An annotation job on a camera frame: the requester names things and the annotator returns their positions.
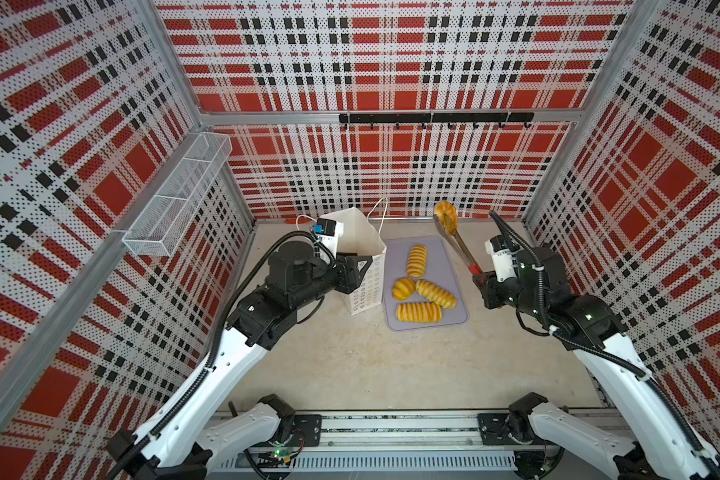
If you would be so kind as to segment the white printed paper bag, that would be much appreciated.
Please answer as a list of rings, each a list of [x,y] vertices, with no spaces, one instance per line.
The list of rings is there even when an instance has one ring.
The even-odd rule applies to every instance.
[[[299,214],[296,228],[302,219],[313,222],[312,232],[336,257],[357,257],[357,269],[363,276],[360,285],[344,294],[344,302],[351,315],[369,310],[381,303],[387,246],[381,232],[388,213],[389,201],[381,198],[364,213],[352,207],[331,212],[321,217]]]

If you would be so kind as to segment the striped oval bread roll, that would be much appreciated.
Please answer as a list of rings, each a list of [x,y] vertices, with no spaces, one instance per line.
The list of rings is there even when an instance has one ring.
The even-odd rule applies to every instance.
[[[411,278],[421,278],[426,273],[428,249],[421,244],[411,247],[406,264],[406,275]]]

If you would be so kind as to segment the long ridged bread loaf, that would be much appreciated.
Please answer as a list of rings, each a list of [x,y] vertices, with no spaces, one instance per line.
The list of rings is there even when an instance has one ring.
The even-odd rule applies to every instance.
[[[425,279],[416,282],[416,292],[426,300],[439,305],[443,309],[454,309],[458,300],[448,290]]]

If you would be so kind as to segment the red handled metal tongs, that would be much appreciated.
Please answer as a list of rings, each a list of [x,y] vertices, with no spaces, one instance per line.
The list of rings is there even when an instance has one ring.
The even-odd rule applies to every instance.
[[[473,276],[481,275],[483,273],[481,267],[478,265],[478,263],[475,261],[474,257],[469,252],[468,248],[466,247],[465,243],[463,242],[462,238],[460,237],[460,234],[458,233],[458,231],[455,230],[454,233],[451,233],[446,228],[446,224],[444,224],[443,221],[437,215],[433,216],[433,222],[436,226],[436,229],[437,229],[439,235],[456,252],[458,257],[467,266],[470,273]]]

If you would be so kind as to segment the small croissant bread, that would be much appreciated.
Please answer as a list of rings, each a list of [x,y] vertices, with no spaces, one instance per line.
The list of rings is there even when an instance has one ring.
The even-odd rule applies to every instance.
[[[458,229],[458,214],[455,206],[443,200],[434,207],[434,215],[445,231],[454,236]]]

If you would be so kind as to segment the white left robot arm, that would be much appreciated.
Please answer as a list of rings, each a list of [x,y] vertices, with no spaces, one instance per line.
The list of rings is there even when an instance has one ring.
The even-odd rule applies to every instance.
[[[335,255],[316,234],[291,231],[256,263],[262,285],[247,289],[250,272],[224,307],[208,352],[164,406],[134,431],[113,436],[110,479],[203,479],[227,460],[262,442],[286,442],[293,408],[276,395],[222,423],[209,422],[231,390],[298,323],[299,310],[336,291],[357,290],[370,256]]]

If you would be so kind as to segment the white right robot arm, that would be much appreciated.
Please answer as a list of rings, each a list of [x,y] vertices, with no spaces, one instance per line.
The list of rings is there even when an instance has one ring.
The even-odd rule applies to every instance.
[[[529,316],[535,335],[559,341],[593,375],[634,435],[610,436],[539,394],[516,401],[515,437],[546,440],[611,479],[720,479],[720,452],[698,433],[640,359],[623,323],[602,299],[572,292],[562,257],[531,246],[496,212],[499,235],[486,246],[493,270],[474,276],[489,309]]]

